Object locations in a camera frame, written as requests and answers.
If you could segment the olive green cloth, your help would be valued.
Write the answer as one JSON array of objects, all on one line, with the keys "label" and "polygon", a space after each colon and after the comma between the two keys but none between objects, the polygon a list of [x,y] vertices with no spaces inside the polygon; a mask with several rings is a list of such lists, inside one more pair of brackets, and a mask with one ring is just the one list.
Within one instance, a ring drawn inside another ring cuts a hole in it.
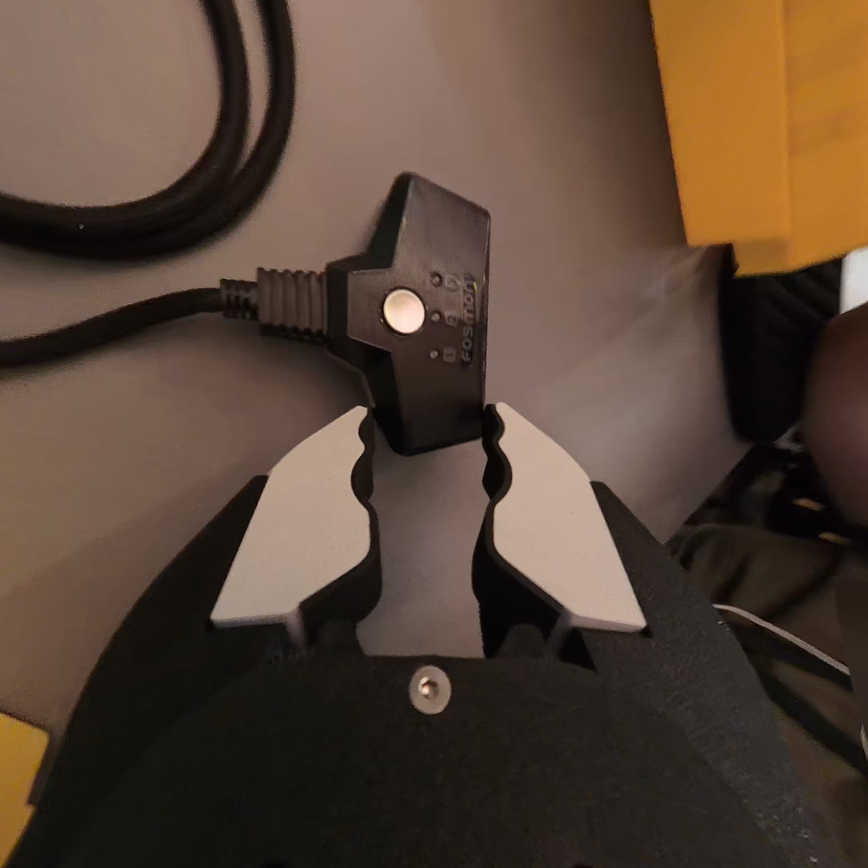
[{"label": "olive green cloth", "polygon": [[[861,553],[720,524],[682,528],[669,550],[714,602],[754,613],[847,662],[834,581],[866,579]],[[831,864],[866,866],[866,777],[782,712],[778,722]]]}]

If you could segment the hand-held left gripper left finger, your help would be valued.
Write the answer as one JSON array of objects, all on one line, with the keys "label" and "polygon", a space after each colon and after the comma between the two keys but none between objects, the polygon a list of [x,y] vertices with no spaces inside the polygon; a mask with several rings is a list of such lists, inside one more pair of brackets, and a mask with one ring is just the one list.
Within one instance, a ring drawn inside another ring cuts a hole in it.
[{"label": "hand-held left gripper left finger", "polygon": [[356,406],[270,470],[212,608],[217,628],[281,625],[293,646],[356,626],[382,587],[373,412]]}]

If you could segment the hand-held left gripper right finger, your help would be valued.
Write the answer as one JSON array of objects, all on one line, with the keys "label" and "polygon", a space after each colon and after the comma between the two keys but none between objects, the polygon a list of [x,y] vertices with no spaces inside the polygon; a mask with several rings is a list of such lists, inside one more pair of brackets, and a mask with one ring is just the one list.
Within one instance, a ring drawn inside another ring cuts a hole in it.
[{"label": "hand-held left gripper right finger", "polygon": [[532,627],[555,656],[589,656],[584,634],[647,637],[589,474],[505,403],[483,411],[488,498],[473,551],[485,656]]}]

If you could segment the black hdmi switch with button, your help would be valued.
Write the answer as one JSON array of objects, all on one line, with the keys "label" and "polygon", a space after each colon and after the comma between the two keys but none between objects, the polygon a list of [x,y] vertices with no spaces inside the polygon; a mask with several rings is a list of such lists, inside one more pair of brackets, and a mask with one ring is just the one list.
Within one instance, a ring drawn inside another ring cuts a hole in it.
[{"label": "black hdmi switch with button", "polygon": [[482,437],[490,264],[489,212],[403,173],[367,249],[326,267],[329,350],[397,454]]}]

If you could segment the yellow plastic bin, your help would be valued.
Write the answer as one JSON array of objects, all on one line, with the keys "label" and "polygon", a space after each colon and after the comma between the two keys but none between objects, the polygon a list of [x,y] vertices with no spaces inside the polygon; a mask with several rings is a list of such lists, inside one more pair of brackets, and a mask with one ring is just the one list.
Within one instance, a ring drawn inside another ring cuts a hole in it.
[{"label": "yellow plastic bin", "polygon": [[49,733],[1,713],[1,865],[6,866],[35,811],[31,792],[49,747]]},{"label": "yellow plastic bin", "polygon": [[867,243],[867,3],[649,3],[690,245],[788,274]]}]

